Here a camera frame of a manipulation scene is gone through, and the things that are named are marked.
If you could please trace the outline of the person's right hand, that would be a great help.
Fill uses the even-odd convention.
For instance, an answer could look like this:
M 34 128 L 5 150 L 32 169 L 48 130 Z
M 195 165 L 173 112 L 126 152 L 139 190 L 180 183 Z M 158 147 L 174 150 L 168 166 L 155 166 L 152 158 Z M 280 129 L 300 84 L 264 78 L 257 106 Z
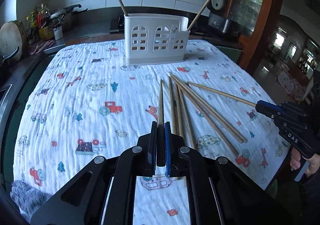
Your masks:
M 307 177 L 314 175 L 320 166 L 320 156 L 318 154 L 314 154 L 311 158 L 307 159 L 303 157 L 295 148 L 291 151 L 291 158 L 290 158 L 290 166 L 293 170 L 298 170 L 301 167 L 302 159 L 305 160 L 307 164 L 307 168 L 304 172 Z

